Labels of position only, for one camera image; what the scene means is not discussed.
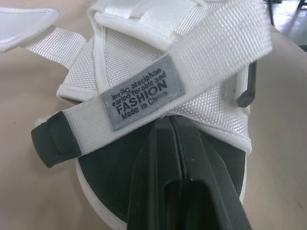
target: black plastic buckle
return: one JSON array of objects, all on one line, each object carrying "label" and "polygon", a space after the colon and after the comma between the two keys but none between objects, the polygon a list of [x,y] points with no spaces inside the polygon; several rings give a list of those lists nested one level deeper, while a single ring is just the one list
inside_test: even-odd
[{"label": "black plastic buckle", "polygon": [[256,94],[256,69],[257,62],[253,62],[248,67],[248,88],[238,99],[238,106],[241,108],[248,107],[255,99]]}]

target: sewn-on label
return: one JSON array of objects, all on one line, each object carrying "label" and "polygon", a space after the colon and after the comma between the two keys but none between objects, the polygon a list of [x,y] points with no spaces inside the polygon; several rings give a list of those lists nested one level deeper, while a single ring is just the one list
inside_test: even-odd
[{"label": "sewn-on label", "polygon": [[101,94],[113,130],[121,129],[185,94],[175,64],[164,56]]}]

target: woven fabric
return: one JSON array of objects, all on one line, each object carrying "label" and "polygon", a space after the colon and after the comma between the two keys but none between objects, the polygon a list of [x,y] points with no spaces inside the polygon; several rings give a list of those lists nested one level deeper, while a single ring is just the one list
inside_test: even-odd
[{"label": "woven fabric", "polygon": [[85,43],[82,35],[51,26],[22,47],[70,69]]},{"label": "woven fabric", "polygon": [[97,90],[93,47],[94,41],[91,39],[74,62],[63,84]]},{"label": "woven fabric", "polygon": [[235,100],[236,76],[211,88],[170,113],[248,137],[248,114]]},{"label": "woven fabric", "polygon": [[157,60],[163,53],[115,30],[106,30],[106,77],[110,86]]},{"label": "woven fabric", "polygon": [[176,4],[173,0],[159,0],[141,17],[139,23],[170,36],[196,5],[192,0],[178,1]]}]

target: gray label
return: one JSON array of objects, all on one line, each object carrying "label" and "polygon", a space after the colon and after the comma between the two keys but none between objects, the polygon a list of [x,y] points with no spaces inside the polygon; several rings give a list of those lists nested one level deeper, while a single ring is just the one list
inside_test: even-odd
[{"label": "gray label", "polygon": [[185,94],[169,55],[101,94],[113,130],[123,128]]}]

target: white trim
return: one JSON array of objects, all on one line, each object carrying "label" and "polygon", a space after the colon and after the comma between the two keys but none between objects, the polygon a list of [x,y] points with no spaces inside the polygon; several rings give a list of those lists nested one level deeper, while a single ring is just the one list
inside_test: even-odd
[{"label": "white trim", "polygon": [[243,184],[242,184],[241,193],[240,193],[240,196],[239,196],[239,199],[240,199],[242,205],[243,205],[244,197],[245,197],[246,181],[247,181],[247,178],[248,178],[247,175],[248,175],[247,157],[245,156]]},{"label": "white trim", "polygon": [[7,52],[24,42],[31,40],[32,38],[38,36],[47,28],[49,28],[59,16],[59,11],[57,9],[16,9],[16,8],[6,8],[0,7],[1,13],[15,13],[16,16],[22,13],[45,13],[45,17],[33,24],[33,26],[25,32],[22,32],[10,39],[0,41],[0,53]]},{"label": "white trim", "polygon": [[173,38],[163,36],[157,31],[133,20],[127,20],[101,12],[96,12],[94,18],[101,26],[140,39],[163,52],[166,52],[174,41]]},{"label": "white trim", "polygon": [[99,92],[97,90],[67,84],[61,84],[57,91],[57,97],[59,99],[72,105],[88,101],[98,95]]}]

